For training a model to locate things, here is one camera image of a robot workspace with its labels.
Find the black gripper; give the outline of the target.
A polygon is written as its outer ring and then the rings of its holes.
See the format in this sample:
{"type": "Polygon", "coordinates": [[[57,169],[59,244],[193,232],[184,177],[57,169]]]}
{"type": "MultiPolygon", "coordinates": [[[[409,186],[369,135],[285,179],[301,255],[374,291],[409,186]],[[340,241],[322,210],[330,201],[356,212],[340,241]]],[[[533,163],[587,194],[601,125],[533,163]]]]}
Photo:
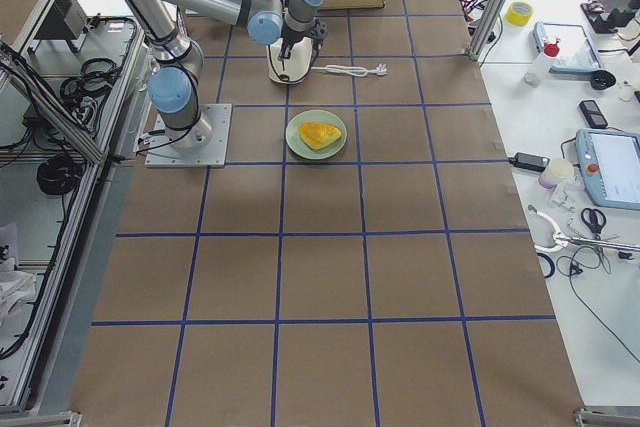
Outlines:
{"type": "Polygon", "coordinates": [[[279,60],[288,60],[291,57],[292,45],[299,43],[307,34],[311,22],[298,21],[294,17],[285,16],[282,28],[282,40],[279,60]]]}

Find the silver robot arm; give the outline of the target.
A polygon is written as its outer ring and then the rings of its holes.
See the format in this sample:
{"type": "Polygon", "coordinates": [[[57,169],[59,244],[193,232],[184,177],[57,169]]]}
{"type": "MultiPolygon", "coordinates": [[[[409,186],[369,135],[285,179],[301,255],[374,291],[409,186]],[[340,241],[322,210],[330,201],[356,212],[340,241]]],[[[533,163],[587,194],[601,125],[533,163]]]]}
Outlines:
{"type": "Polygon", "coordinates": [[[243,27],[266,48],[278,46],[278,58],[290,59],[296,45],[310,40],[318,49],[324,24],[316,13],[324,0],[124,0],[141,24],[159,65],[148,83],[148,95],[164,123],[164,142],[142,149],[145,156],[198,152],[207,147],[213,124],[199,102],[204,62],[199,44],[167,11],[168,4],[231,26],[243,27]]]}

